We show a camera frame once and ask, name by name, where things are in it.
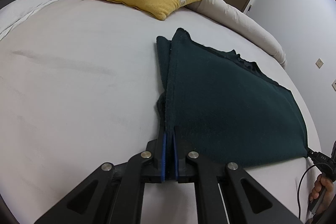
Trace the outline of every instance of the bed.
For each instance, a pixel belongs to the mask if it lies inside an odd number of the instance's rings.
[[[222,0],[180,8],[165,21],[103,0],[53,0],[17,21],[0,40],[0,192],[21,224],[34,223],[101,163],[126,162],[156,138],[163,88],[155,41],[179,27],[205,46],[235,49],[290,89],[308,145],[320,151],[281,46]],[[299,158],[247,171],[298,215],[297,187],[310,165]],[[301,185],[302,221],[317,174],[312,169]],[[193,184],[146,184],[141,221],[197,223]]]

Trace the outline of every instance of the black cable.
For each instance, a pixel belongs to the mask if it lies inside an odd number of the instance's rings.
[[[310,167],[306,170],[306,172],[303,173],[303,175],[302,175],[302,177],[301,177],[301,180],[300,180],[300,183],[299,183],[299,187],[297,188],[297,204],[298,204],[298,206],[299,206],[299,219],[301,219],[301,206],[300,206],[300,195],[299,195],[299,194],[300,194],[301,182],[302,182],[302,180],[303,180],[305,174],[307,174],[307,172],[308,172],[311,168],[315,167],[316,165],[326,165],[326,166],[328,166],[328,167],[330,168],[330,166],[329,166],[328,164],[326,164],[325,162],[319,162],[319,163],[317,163],[317,164],[314,164],[314,165],[310,166]]]

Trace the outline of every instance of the folded towel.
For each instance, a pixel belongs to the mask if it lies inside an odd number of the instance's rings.
[[[255,62],[200,45],[181,28],[172,41],[157,37],[157,53],[165,89],[157,108],[167,152],[179,126],[195,151],[222,164],[248,167],[307,156],[305,121],[291,91]]]

